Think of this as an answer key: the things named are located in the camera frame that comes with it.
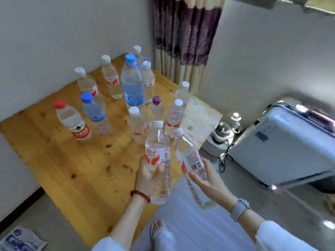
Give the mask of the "person's left hand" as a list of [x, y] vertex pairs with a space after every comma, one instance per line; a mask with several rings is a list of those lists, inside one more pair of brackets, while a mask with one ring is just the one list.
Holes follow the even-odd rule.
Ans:
[[149, 198], [152, 197], [155, 190], [161, 183], [161, 179], [152, 179], [154, 172], [156, 171], [157, 165], [154, 167], [154, 171], [148, 170], [146, 165], [145, 155], [140, 158], [139, 169], [136, 173], [136, 179], [134, 184], [134, 189], [145, 194]]

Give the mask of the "person's right hand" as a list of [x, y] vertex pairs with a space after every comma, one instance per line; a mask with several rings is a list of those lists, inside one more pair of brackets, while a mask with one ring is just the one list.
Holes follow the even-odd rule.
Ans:
[[203, 159], [204, 168], [207, 171], [208, 187], [201, 189], [204, 194], [219, 206], [231, 212], [236, 205], [238, 198], [234, 196], [224, 184], [220, 175], [212, 167], [209, 160]]

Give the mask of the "clear red-label water bottle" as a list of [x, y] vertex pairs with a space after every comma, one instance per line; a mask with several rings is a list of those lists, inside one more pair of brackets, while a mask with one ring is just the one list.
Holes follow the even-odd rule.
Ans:
[[216, 203], [208, 198], [198, 185], [189, 177], [189, 172], [196, 173], [203, 180], [207, 178], [203, 160], [193, 143], [185, 137], [184, 130], [177, 128], [172, 132], [174, 138], [174, 152], [181, 165], [186, 183], [192, 193], [195, 203], [204, 210], [216, 207]]
[[155, 172], [160, 163], [165, 164], [164, 175], [151, 197], [151, 202], [155, 205], [166, 203], [170, 197], [170, 139], [163, 127], [163, 121], [153, 121], [145, 141], [147, 169]]

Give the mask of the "white glass kettle appliance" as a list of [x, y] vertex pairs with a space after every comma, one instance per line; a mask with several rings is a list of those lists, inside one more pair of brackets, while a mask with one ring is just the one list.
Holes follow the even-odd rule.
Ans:
[[237, 135], [241, 133], [240, 121], [241, 115], [238, 112], [224, 115], [201, 148], [211, 156], [221, 156], [232, 145]]

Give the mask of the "person's foot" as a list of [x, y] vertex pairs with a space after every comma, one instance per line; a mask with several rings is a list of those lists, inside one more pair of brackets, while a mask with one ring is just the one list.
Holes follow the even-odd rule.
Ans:
[[160, 219], [155, 221], [150, 227], [150, 238], [152, 242], [155, 242], [164, 230], [166, 230], [164, 222]]

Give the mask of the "purple-capped water bottle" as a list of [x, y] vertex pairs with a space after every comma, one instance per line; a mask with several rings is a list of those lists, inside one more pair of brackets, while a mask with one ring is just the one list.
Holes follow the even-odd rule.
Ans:
[[165, 121], [164, 119], [165, 108], [161, 104], [161, 97], [154, 96], [152, 103], [149, 106], [149, 127], [152, 128], [153, 121]]

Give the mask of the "white trousers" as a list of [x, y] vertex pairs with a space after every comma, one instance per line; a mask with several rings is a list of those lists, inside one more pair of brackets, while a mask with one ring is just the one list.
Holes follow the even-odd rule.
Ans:
[[152, 235], [154, 251], [177, 251], [174, 235], [166, 226], [160, 227]]

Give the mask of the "large blue-capped water bottle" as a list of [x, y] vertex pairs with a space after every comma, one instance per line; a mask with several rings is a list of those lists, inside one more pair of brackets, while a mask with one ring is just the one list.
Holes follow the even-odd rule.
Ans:
[[121, 84], [127, 108], [138, 107], [141, 114], [145, 114], [145, 88], [143, 66], [138, 66], [136, 57], [132, 53], [125, 55], [125, 64], [121, 72]]

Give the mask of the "silver hard-shell suitcase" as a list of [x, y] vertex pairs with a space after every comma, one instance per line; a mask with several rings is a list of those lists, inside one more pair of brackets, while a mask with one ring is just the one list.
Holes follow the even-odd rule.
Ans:
[[228, 155], [265, 186], [335, 176], [335, 117], [284, 97], [232, 143]]

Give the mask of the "red-capped water bottle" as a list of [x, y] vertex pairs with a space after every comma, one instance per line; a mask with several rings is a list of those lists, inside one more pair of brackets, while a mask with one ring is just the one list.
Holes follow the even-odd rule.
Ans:
[[56, 99], [53, 102], [59, 121], [78, 140], [88, 140], [91, 138], [91, 130], [83, 120], [81, 114], [63, 99]]

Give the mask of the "white long-sleeved shirt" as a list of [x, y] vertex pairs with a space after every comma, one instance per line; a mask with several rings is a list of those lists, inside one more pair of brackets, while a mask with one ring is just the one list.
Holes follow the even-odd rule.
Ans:
[[[256, 251], [319, 251], [273, 221], [264, 222], [256, 235]], [[91, 251], [125, 251], [111, 237], [101, 239]]]

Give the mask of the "group of white-capped bottles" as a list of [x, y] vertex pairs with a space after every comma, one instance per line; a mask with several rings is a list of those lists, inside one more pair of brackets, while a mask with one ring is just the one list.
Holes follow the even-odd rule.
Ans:
[[[143, 70], [148, 70], [150, 71], [150, 74], [152, 73], [151, 70], [151, 64], [149, 62], [148, 58], [143, 58], [142, 56], [136, 56], [136, 61], [137, 61], [137, 65], [138, 66], [143, 66], [144, 69]], [[118, 72], [116, 70], [116, 68], [112, 65], [111, 63], [111, 58], [109, 55], [103, 55], [102, 56], [102, 61], [103, 61], [103, 66], [102, 66], [102, 73], [104, 76], [104, 79], [107, 83], [107, 87], [110, 91], [111, 97], [113, 99], [120, 99], [122, 98], [122, 96], [124, 96], [124, 92], [123, 92], [123, 87], [122, 87], [122, 83], [121, 83], [121, 79], [119, 79], [118, 76]], [[78, 78], [78, 86], [80, 87], [82, 94], [86, 93], [86, 92], [90, 92], [92, 93], [94, 99], [100, 103], [104, 103], [105, 106], [105, 102], [103, 97], [99, 94], [98, 91], [98, 87], [96, 84], [96, 81], [89, 76], [88, 74], [86, 74], [85, 70], [82, 67], [77, 67], [75, 69], [75, 72], [78, 73], [79, 78]], [[146, 90], [146, 88], [149, 87], [153, 87], [154, 83], [153, 83], [153, 79], [152, 80], [145, 80], [145, 76], [144, 76], [144, 88]], [[132, 112], [134, 112], [134, 114], [137, 115], [142, 115], [144, 116], [145, 114], [141, 114], [138, 107], [136, 106], [132, 106], [130, 107], [128, 110], [131, 110]]]

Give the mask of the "purple and beige curtain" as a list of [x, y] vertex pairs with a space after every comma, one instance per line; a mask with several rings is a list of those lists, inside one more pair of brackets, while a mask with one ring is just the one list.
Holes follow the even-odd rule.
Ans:
[[197, 95], [226, 0], [153, 0], [155, 69]]

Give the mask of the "blue and white packet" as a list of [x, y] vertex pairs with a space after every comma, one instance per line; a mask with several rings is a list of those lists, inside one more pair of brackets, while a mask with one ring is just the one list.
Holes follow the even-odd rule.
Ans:
[[0, 251], [42, 251], [47, 244], [31, 229], [18, 225], [0, 240]]

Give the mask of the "grey window ledge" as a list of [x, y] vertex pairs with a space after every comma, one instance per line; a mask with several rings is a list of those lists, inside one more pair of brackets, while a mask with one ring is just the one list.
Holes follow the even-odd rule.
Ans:
[[318, 12], [335, 17], [335, 0], [234, 0], [254, 7], [272, 10], [278, 4], [299, 6], [304, 13]]

